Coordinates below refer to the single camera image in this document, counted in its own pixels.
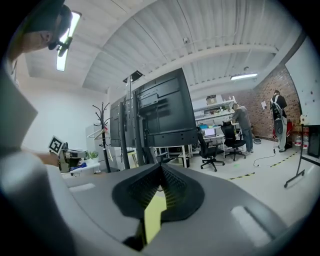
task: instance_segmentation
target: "black monitor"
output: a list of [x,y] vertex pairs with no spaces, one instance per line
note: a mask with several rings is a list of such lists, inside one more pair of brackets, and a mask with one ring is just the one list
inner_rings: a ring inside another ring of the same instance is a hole
[[121,146],[119,129],[120,103],[123,103],[124,109],[124,134],[126,146],[128,148],[135,148],[132,99],[129,99],[126,96],[118,99],[110,106],[110,143],[112,147]]
[[[198,142],[195,115],[182,68],[136,89],[142,147],[173,147]],[[120,147],[119,103],[123,102],[125,140],[135,146],[132,100],[123,97],[110,107],[111,146]]]

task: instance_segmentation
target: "shelving unit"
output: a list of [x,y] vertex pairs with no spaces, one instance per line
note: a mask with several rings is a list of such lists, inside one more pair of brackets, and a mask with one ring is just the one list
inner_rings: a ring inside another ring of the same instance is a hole
[[230,103],[234,103],[234,102],[236,102],[234,99],[226,100],[226,101],[223,101],[223,102],[219,102],[219,103],[211,104],[211,105],[208,105],[208,106],[205,106],[205,107],[200,107],[200,108],[194,109],[193,112],[214,110],[214,109],[221,108],[223,106],[228,106],[228,105],[230,105]]
[[232,115],[234,113],[234,111],[221,111],[217,114],[207,114],[204,115],[203,117],[198,117],[195,119],[195,121],[201,121],[201,120],[207,120],[207,119],[214,119],[214,118],[219,118],[219,117],[224,117],[224,116],[228,116],[228,115]]

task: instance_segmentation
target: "office chair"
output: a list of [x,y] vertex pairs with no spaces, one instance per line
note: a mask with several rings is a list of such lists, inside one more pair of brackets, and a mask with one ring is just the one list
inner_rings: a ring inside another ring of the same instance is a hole
[[227,147],[234,149],[234,151],[229,153],[230,155],[233,155],[233,161],[236,161],[236,155],[244,156],[244,159],[246,159],[246,156],[242,152],[237,152],[239,149],[238,147],[243,146],[246,142],[242,139],[236,140],[234,126],[232,124],[222,125],[221,130],[225,137],[224,144]]
[[200,166],[200,168],[203,169],[204,166],[212,164],[214,167],[214,171],[216,172],[217,168],[215,166],[215,163],[222,163],[223,166],[225,165],[225,162],[216,160],[215,158],[217,154],[224,152],[223,150],[218,148],[218,145],[221,145],[222,143],[218,143],[214,147],[209,147],[209,142],[205,142],[200,129],[198,129],[197,135],[201,147],[200,156],[204,159],[202,160],[203,164]]

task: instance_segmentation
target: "jeans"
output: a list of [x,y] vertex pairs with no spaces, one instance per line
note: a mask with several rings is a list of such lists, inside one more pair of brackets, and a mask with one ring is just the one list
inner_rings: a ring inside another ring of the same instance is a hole
[[245,141],[246,151],[251,152],[251,150],[253,150],[253,147],[254,147],[251,128],[249,127],[247,129],[243,129],[242,134],[243,134],[243,140]]
[[282,125],[283,125],[283,132],[282,135],[278,137],[279,140],[279,149],[281,151],[285,150],[286,140],[287,140],[287,119],[282,117]]

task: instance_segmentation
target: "person's hand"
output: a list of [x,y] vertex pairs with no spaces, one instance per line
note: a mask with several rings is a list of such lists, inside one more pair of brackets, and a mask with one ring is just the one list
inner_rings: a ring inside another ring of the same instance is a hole
[[59,165],[59,158],[55,153],[37,153],[36,154],[41,161],[45,164],[45,165],[50,165],[50,166],[56,166],[58,167]]

